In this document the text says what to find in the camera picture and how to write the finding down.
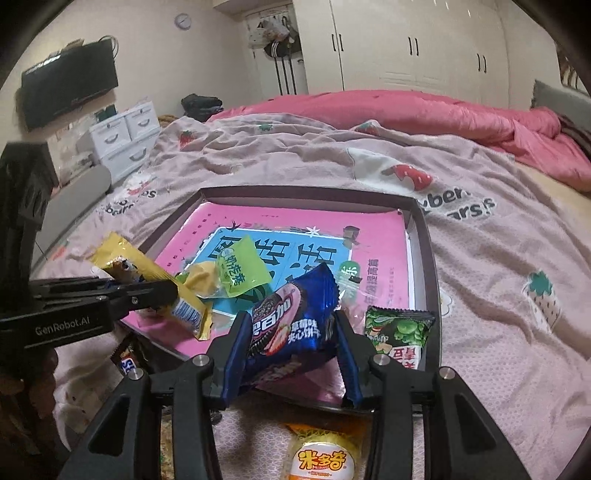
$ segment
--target oreo strawberry cookie package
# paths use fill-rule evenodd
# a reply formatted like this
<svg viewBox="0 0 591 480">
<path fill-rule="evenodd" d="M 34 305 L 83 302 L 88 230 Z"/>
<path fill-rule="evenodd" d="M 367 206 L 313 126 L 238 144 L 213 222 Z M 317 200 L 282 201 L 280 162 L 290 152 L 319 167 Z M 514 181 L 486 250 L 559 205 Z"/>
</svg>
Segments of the oreo strawberry cookie package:
<svg viewBox="0 0 591 480">
<path fill-rule="evenodd" d="M 332 316 L 339 288 L 325 263 L 283 285 L 252 310 L 242 377 L 254 386 L 319 368 L 336 355 Z"/>
</svg>

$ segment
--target television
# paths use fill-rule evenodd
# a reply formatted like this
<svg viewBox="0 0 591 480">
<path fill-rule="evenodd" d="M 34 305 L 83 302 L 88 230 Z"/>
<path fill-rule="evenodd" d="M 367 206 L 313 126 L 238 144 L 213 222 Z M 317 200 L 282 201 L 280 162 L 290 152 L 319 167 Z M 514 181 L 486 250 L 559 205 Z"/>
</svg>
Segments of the television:
<svg viewBox="0 0 591 480">
<path fill-rule="evenodd" d="M 21 80 L 25 125 L 44 127 L 119 85 L 111 40 L 64 50 L 24 71 Z"/>
</svg>

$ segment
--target metal bolt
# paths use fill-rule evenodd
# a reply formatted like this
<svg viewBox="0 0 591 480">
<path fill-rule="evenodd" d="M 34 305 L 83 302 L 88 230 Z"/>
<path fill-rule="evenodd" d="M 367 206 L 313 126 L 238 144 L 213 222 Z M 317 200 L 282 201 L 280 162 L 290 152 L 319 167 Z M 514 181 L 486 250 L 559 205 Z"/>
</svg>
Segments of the metal bolt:
<svg viewBox="0 0 591 480">
<path fill-rule="evenodd" d="M 130 378 L 131 380 L 139 380 L 143 376 L 144 376 L 144 371 L 141 368 L 131 369 L 131 370 L 129 370 L 129 373 L 127 374 L 127 378 Z"/>
<path fill-rule="evenodd" d="M 196 367 L 205 367 L 209 363 L 209 357 L 207 355 L 197 355 L 193 357 L 193 365 Z"/>
<path fill-rule="evenodd" d="M 453 380 L 456 378 L 456 371 L 450 367 L 441 367 L 439 369 L 439 375 L 444 380 Z"/>
<path fill-rule="evenodd" d="M 378 353 L 374 355 L 374 362 L 383 367 L 384 365 L 388 365 L 390 363 L 390 357 L 388 355 L 384 355 L 383 353 Z"/>
</svg>

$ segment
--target pink comforter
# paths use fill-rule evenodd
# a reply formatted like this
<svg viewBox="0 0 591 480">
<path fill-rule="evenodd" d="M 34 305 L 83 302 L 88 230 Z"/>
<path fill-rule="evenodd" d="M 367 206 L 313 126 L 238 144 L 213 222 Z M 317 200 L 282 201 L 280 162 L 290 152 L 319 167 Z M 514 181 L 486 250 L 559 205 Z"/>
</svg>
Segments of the pink comforter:
<svg viewBox="0 0 591 480">
<path fill-rule="evenodd" d="M 547 108 L 529 112 L 490 108 L 420 92 L 353 90 L 321 95 L 281 96 L 222 112 L 212 119 L 250 113 L 291 113 L 349 129 L 366 120 L 409 134 L 452 134 L 513 154 L 517 161 L 591 192 L 591 162 L 560 132 L 558 116 Z"/>
</svg>

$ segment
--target pillow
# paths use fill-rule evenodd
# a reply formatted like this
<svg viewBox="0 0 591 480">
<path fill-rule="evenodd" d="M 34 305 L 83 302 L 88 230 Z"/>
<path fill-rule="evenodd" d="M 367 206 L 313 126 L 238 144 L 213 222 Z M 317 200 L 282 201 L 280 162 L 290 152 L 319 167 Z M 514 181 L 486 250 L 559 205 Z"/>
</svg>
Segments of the pillow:
<svg viewBox="0 0 591 480">
<path fill-rule="evenodd" d="M 532 107 L 545 106 L 559 115 L 567 116 L 583 130 L 591 131 L 591 98 L 567 87 L 551 87 L 536 80 Z"/>
</svg>

